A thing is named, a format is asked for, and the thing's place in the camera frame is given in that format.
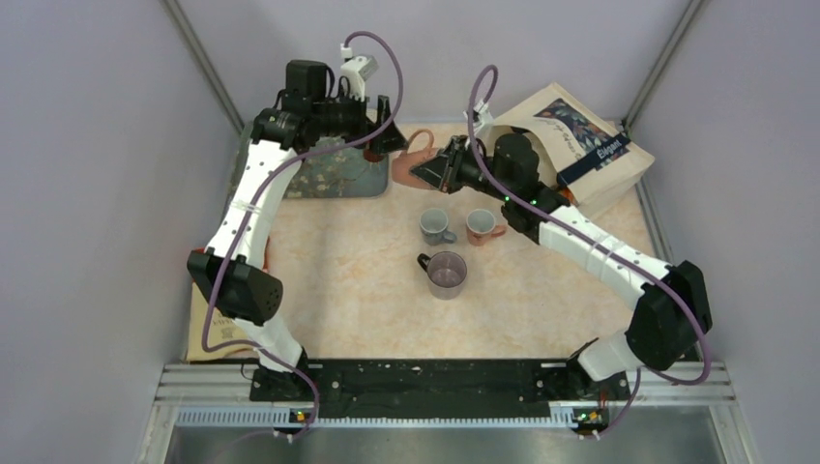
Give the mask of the green floral tray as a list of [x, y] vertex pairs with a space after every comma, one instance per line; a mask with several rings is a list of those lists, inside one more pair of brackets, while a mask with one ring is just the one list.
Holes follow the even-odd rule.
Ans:
[[287, 199], [372, 198], [385, 192], [389, 160], [365, 160], [364, 152], [349, 148], [305, 160], [291, 179]]

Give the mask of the dark brown mug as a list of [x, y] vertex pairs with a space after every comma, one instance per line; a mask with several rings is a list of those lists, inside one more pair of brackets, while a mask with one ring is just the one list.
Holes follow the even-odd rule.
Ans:
[[364, 149], [363, 150], [363, 158], [364, 158], [364, 160], [366, 160], [367, 162], [370, 162], [370, 163], [378, 163], [382, 160], [381, 155], [378, 155], [378, 154], [376, 154], [375, 152], [373, 152], [369, 149]]

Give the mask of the lilac mug black handle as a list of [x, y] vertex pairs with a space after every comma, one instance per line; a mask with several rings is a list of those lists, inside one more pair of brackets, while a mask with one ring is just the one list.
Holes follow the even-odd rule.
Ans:
[[430, 294], [439, 300], [452, 300], [461, 293], [468, 276], [467, 264], [462, 256], [452, 251], [440, 251], [432, 255], [420, 253], [417, 263], [425, 272]]

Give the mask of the salmon mug front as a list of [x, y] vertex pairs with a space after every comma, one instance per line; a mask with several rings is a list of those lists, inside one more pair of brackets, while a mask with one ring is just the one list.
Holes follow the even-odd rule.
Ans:
[[491, 211], [475, 209], [466, 218], [466, 232], [470, 245], [482, 247], [490, 240], [503, 236], [507, 226], [500, 224]]

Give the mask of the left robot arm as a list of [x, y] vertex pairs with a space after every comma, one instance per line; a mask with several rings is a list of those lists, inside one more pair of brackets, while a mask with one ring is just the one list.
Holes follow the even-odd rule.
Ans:
[[245, 332], [262, 366], [275, 371], [274, 388], [287, 399], [306, 394], [310, 375], [298, 366], [302, 345], [278, 316], [282, 283], [263, 269], [273, 220], [303, 163], [300, 156], [321, 139], [341, 139], [374, 163], [406, 148], [390, 120], [388, 97], [378, 97], [374, 119], [367, 115], [366, 81], [376, 70], [370, 55], [345, 59], [338, 74], [322, 62], [290, 61], [275, 104], [246, 128], [245, 167], [220, 228], [188, 258], [203, 297]]

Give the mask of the salmon mug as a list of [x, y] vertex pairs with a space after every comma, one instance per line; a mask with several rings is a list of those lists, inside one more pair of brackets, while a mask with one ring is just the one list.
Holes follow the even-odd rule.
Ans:
[[[416, 151], [410, 148], [419, 135], [427, 137], [426, 145]], [[434, 134], [429, 129], [415, 130], [407, 139], [407, 148], [398, 153], [391, 164], [391, 178], [395, 184], [406, 186], [412, 189], [432, 190], [432, 186], [414, 175], [411, 170], [418, 165], [434, 158], [438, 148], [434, 146]]]
[[475, 209], [466, 218], [466, 232], [470, 245], [482, 247], [490, 240], [503, 236], [507, 226], [500, 224], [491, 211]]

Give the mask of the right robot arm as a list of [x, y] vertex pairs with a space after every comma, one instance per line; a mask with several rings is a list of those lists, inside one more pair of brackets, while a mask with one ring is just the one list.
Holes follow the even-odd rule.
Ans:
[[570, 391], [592, 398], [606, 379], [646, 367], [659, 377], [713, 326], [704, 275], [689, 261], [672, 265], [626, 245], [583, 216], [569, 199], [540, 178], [541, 158], [523, 134], [508, 133], [490, 157], [475, 155], [480, 140], [457, 135], [410, 175], [431, 189], [470, 188], [502, 201], [509, 227], [535, 244], [568, 257], [632, 307], [629, 325], [591, 341], [571, 356]]

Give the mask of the light blue mug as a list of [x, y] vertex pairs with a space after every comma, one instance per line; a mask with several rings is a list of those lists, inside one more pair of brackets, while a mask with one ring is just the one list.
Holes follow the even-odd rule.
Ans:
[[419, 219], [423, 240], [429, 246], [451, 245], [457, 241], [457, 236], [449, 229], [448, 214], [438, 208], [425, 210]]

